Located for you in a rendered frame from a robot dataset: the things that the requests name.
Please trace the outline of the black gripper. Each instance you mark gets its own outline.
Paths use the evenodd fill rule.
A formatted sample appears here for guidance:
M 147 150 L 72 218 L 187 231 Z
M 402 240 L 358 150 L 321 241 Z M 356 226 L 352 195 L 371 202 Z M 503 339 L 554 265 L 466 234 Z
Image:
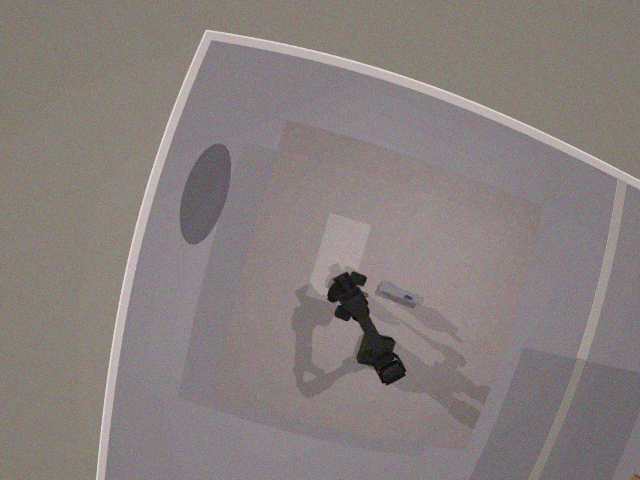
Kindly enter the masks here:
M 356 287 L 357 285 L 364 286 L 364 283 L 366 281 L 366 277 L 364 275 L 361 275 L 353 271 L 350 277 Z M 342 305 L 338 305 L 334 315 L 344 321 L 349 321 L 351 317 L 350 313 L 349 314 L 345 313 Z

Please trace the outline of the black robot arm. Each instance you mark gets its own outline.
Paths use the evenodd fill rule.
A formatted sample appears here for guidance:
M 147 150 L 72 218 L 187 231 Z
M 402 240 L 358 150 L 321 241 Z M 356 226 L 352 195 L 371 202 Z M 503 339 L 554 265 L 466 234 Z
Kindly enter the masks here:
M 369 358 L 381 382 L 389 385 L 405 377 L 405 372 L 407 371 L 399 359 L 400 357 L 393 353 L 387 344 L 383 342 L 378 330 L 370 320 L 370 310 L 367 306 L 369 304 L 359 286 L 356 287 L 354 285 L 348 272 L 337 276 L 333 280 L 335 283 L 330 287 L 327 299 L 333 303 L 339 301 L 345 313 L 350 313 L 352 319 L 361 325 L 363 333 L 372 346 Z M 398 360 L 394 360 L 394 357 Z M 378 369 L 378 367 L 380 368 Z

